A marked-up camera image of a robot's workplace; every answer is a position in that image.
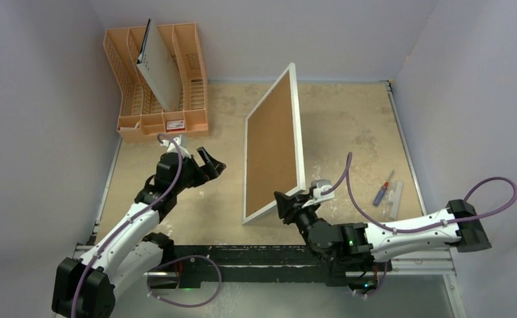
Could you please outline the white picture frame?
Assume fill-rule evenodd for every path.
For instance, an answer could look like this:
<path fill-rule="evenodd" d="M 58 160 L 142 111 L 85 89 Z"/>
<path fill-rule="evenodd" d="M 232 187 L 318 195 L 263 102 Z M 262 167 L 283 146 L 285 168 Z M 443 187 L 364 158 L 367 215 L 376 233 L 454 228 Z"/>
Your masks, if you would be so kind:
<path fill-rule="evenodd" d="M 291 62 L 245 117 L 242 224 L 276 209 L 274 192 L 306 186 L 296 65 Z"/>

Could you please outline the blue handled screwdriver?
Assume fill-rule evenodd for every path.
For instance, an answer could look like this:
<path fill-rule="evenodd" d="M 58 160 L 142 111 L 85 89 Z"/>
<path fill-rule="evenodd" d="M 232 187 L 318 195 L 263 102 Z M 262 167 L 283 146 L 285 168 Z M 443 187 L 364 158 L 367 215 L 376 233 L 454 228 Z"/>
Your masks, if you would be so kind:
<path fill-rule="evenodd" d="M 388 178 L 386 179 L 386 181 L 383 183 L 383 185 L 379 188 L 375 198 L 373 199 L 373 206 L 377 207 L 380 205 L 387 189 L 388 189 L 388 186 L 389 186 L 389 183 L 391 181 L 391 179 L 393 178 L 394 176 L 394 173 L 395 171 L 392 170 L 390 175 L 388 176 Z"/>

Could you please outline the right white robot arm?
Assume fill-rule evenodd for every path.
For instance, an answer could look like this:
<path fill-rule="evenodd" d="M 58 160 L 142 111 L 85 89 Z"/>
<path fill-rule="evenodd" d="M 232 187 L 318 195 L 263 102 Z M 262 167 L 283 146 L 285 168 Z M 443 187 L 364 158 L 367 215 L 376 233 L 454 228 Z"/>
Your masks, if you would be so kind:
<path fill-rule="evenodd" d="M 475 208 L 462 199 L 423 217 L 382 223 L 330 224 L 316 213 L 320 204 L 309 194 L 274 192 L 278 216 L 295 224 L 313 256 L 352 264 L 364 270 L 396 256 L 426 248 L 453 247 L 457 252 L 478 252 L 492 244 Z"/>

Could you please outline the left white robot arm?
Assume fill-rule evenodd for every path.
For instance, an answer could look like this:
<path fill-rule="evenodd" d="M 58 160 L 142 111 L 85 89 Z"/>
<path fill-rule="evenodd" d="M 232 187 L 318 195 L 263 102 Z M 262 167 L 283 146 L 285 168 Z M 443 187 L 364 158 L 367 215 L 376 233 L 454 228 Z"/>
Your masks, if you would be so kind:
<path fill-rule="evenodd" d="M 109 317 L 116 301 L 138 278 L 150 270 L 171 267 L 181 273 L 174 241 L 152 231 L 177 204 L 185 189 L 218 178 L 226 165 L 203 147 L 199 166 L 185 149 L 169 149 L 155 174 L 139 191 L 121 221 L 79 258 L 65 258 L 56 269 L 51 308 L 63 317 Z"/>

